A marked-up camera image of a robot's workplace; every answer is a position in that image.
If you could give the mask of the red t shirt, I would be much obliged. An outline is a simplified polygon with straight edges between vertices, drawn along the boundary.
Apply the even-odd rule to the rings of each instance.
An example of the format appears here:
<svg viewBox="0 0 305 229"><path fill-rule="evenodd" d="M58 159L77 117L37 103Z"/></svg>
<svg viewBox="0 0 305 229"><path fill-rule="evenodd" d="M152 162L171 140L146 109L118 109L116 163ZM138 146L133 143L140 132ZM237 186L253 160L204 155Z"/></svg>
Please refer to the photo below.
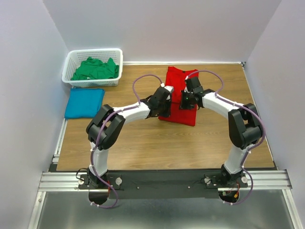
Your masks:
<svg viewBox="0 0 305 229"><path fill-rule="evenodd" d="M197 108L195 107L186 110L180 109L182 91L185 89L185 78L195 71L197 71L197 69L183 71L173 66L168 67L165 85L174 87L174 92L172 93L171 111L169 117L159 116L159 120L195 126Z"/></svg>

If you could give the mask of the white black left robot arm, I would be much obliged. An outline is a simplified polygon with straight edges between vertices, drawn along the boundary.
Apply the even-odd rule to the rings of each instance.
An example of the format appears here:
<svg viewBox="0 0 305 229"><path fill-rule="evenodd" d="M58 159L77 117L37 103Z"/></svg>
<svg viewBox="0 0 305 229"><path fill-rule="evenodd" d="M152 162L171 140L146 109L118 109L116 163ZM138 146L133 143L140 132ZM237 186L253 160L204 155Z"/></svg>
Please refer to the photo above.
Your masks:
<svg viewBox="0 0 305 229"><path fill-rule="evenodd" d="M108 171L109 149L127 123L147 118L170 115L173 86L161 84L153 95L135 104L124 107L103 105L86 128L91 145L90 165L87 169L89 183L94 188L108 186L105 174Z"/></svg>

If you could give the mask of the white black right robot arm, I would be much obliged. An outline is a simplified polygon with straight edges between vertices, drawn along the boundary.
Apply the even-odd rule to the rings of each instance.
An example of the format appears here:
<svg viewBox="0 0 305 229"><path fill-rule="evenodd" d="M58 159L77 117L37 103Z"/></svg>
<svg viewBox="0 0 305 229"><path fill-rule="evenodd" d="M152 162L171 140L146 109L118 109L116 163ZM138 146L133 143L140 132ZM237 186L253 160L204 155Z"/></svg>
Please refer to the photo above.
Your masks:
<svg viewBox="0 0 305 229"><path fill-rule="evenodd" d="M228 100L211 89L203 89L197 77L185 79L186 88L181 91L180 109L194 107L210 109L228 120L229 138L232 147L228 159L221 166L214 181L217 185L230 187L242 176L243 166L260 139L263 139L263 125L259 121L254 104L239 104Z"/></svg>

